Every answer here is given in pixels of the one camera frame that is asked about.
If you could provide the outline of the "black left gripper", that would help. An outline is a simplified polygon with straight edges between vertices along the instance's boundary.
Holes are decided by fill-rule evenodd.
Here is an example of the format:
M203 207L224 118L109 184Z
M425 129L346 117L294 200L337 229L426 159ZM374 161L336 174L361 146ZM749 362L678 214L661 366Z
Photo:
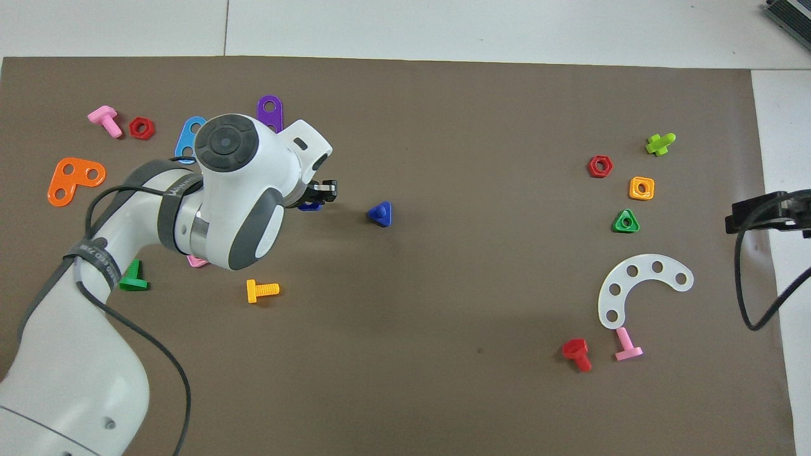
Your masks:
M328 204L337 199L337 181L298 182L290 194L284 197L285 208L298 208L309 204Z

